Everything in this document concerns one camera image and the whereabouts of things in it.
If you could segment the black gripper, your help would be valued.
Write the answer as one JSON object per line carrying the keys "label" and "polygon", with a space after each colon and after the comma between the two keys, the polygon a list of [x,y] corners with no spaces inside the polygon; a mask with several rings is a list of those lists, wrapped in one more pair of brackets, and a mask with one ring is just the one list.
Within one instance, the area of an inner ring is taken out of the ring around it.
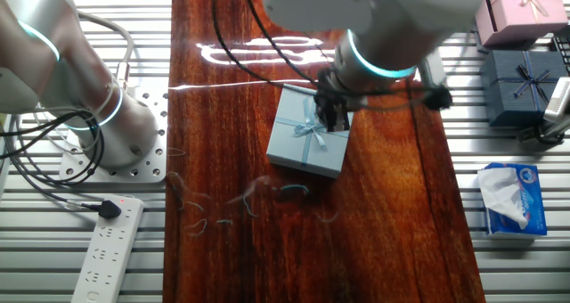
{"label": "black gripper", "polygon": [[[317,95],[336,105],[343,105],[349,112],[357,111],[357,98],[340,83],[333,70],[317,72]],[[322,106],[318,108],[318,118],[328,132],[347,131],[350,129],[347,111],[335,111],[333,106]]]}

